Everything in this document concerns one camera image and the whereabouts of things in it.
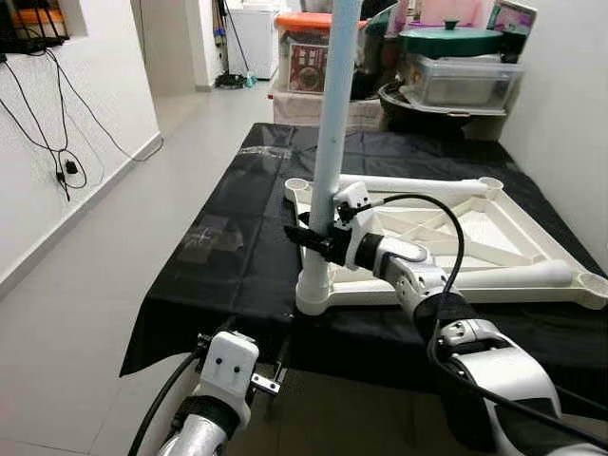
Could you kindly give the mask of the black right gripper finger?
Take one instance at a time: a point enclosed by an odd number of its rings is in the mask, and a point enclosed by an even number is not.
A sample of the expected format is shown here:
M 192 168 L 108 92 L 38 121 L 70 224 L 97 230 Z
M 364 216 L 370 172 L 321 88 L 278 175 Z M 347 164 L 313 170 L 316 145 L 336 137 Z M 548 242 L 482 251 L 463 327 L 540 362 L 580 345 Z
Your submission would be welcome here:
M 283 231 L 287 239 L 291 243 L 296 244 L 309 251 L 316 252 L 318 255 L 325 256 L 329 252 L 329 239 L 325 235 L 308 229 L 308 227 L 300 227 L 295 225 L 283 226 Z

